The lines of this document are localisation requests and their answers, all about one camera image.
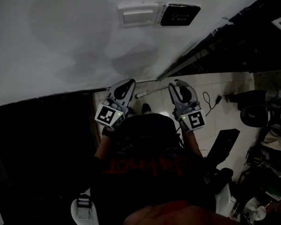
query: light switch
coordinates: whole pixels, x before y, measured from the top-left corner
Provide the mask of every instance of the light switch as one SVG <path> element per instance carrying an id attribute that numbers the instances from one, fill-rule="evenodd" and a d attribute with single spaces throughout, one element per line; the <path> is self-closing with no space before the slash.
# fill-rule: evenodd
<path id="1" fill-rule="evenodd" d="M 153 18 L 153 10 L 136 10 L 123 13 L 124 24 L 128 23 L 146 23 Z"/>
<path id="2" fill-rule="evenodd" d="M 118 5 L 118 22 L 120 27 L 153 25 L 163 4 L 158 2 L 130 2 Z"/>

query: black cable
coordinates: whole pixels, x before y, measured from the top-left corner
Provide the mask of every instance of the black cable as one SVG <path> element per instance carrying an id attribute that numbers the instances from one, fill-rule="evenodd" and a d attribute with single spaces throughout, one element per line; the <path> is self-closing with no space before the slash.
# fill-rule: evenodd
<path id="1" fill-rule="evenodd" d="M 205 99 L 205 96 L 204 96 L 205 93 L 206 93 L 207 96 L 208 96 L 208 101 Z M 208 103 L 208 106 L 209 106 L 209 112 L 206 114 L 206 117 L 207 117 L 207 115 L 211 112 L 211 110 L 214 109 L 214 107 L 216 106 L 216 104 L 214 105 L 214 107 L 211 107 L 211 105 L 210 105 L 210 96 L 209 96 L 208 92 L 203 92 L 203 98 L 204 98 L 205 102 Z"/>
<path id="2" fill-rule="evenodd" d="M 205 93 L 206 93 L 207 96 L 208 96 L 208 101 L 205 99 L 205 96 L 204 96 Z M 222 97 L 229 97 L 229 96 L 227 96 L 227 95 L 218 96 L 218 97 L 216 98 L 216 100 L 215 100 L 215 105 L 214 105 L 214 107 L 211 107 L 211 105 L 210 105 L 210 96 L 209 96 L 208 92 L 203 92 L 203 98 L 204 98 L 205 102 L 208 103 L 208 106 L 209 106 L 209 109 L 210 109 L 209 112 L 205 115 L 206 117 L 207 117 L 207 115 L 211 112 L 211 110 L 213 110 L 213 109 L 215 108 L 215 106 L 219 104 L 219 102 L 221 101 Z"/>
<path id="3" fill-rule="evenodd" d="M 275 99 L 279 96 L 279 91 L 278 91 L 277 85 L 276 85 L 274 82 L 273 82 L 273 84 L 274 84 L 274 86 L 275 86 L 275 88 L 276 88 L 277 95 L 276 95 L 275 97 L 271 98 L 270 100 L 266 101 L 266 103 L 275 100 Z"/>
<path id="4" fill-rule="evenodd" d="M 176 133 L 178 132 L 178 130 L 180 129 L 181 127 L 179 126 L 178 129 L 176 130 Z M 181 130 L 182 131 L 182 130 Z M 182 135 L 182 134 L 181 134 Z M 180 139 L 180 136 L 179 136 L 179 139 Z M 182 142 L 183 142 L 183 138 L 180 139 Z"/>
<path id="5" fill-rule="evenodd" d="M 180 137 L 179 137 L 179 143 L 180 143 L 181 147 L 184 147 L 183 140 L 181 140 Z"/>
<path id="6" fill-rule="evenodd" d="M 273 135 L 274 137 L 280 137 L 280 135 L 274 135 L 272 134 L 271 130 L 270 130 L 271 135 Z"/>

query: person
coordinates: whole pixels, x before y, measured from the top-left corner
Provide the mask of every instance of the person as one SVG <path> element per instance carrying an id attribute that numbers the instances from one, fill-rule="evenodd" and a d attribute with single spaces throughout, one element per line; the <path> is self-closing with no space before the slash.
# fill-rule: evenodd
<path id="1" fill-rule="evenodd" d="M 148 104 L 142 114 L 103 130 L 90 181 L 99 224 L 232 223 L 212 213 L 215 198 L 194 133 L 182 130 L 182 147 L 171 118 Z"/>

